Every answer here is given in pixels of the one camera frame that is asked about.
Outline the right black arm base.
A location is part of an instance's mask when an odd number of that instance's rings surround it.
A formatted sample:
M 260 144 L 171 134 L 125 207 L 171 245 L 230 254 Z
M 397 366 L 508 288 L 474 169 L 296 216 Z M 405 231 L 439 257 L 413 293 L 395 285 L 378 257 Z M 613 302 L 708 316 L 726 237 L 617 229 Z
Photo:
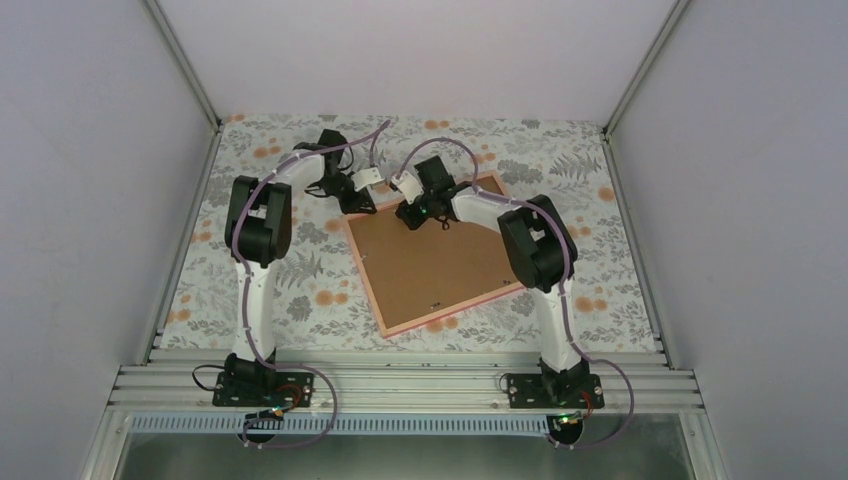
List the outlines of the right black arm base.
M 600 378 L 591 373 L 505 373 L 499 388 L 511 409 L 554 410 L 546 415 L 547 435 L 557 446 L 574 446 L 584 423 L 605 406 Z

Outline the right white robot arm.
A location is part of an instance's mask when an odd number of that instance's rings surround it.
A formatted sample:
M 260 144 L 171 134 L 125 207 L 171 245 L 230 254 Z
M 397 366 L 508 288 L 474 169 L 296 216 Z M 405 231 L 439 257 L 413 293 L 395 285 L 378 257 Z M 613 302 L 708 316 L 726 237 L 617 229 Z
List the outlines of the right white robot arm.
M 533 298 L 542 339 L 543 397 L 552 406 L 567 406 L 590 370 L 573 336 L 571 290 L 578 252 L 552 201 L 545 195 L 518 200 L 469 181 L 457 183 L 439 157 L 419 163 L 416 170 L 416 176 L 403 171 L 389 180 L 404 196 L 396 215 L 411 230 L 436 219 L 501 235 L 513 274 Z

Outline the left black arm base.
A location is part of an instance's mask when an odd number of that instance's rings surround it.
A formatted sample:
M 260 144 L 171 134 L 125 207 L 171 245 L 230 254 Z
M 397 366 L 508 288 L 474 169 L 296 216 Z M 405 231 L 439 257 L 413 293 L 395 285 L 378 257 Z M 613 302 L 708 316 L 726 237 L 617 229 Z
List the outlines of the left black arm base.
M 310 406 L 314 387 L 312 373 L 289 371 L 271 372 L 269 384 L 260 380 L 237 380 L 234 376 L 220 373 L 213 390 L 212 405 L 215 407 L 245 407 L 254 410 L 245 415 L 244 424 L 261 418 L 257 426 L 250 427 L 256 433 L 248 433 L 249 441 L 264 444 L 275 434 L 260 434 L 276 427 L 276 419 L 282 420 L 292 409 Z

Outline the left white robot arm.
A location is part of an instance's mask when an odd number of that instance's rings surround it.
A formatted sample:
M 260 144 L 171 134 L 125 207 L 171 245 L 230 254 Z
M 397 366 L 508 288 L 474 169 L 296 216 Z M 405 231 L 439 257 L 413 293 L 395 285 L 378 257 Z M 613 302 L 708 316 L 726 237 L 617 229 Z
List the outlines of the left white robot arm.
M 325 129 L 314 143 L 301 142 L 263 178 L 239 176 L 232 185 L 225 244 L 235 261 L 238 286 L 237 337 L 214 392 L 233 390 L 255 405 L 270 402 L 278 391 L 273 362 L 274 292 L 282 260 L 289 251 L 293 201 L 306 192 L 337 201 L 344 214 L 374 214 L 367 184 L 343 162 L 352 142 Z

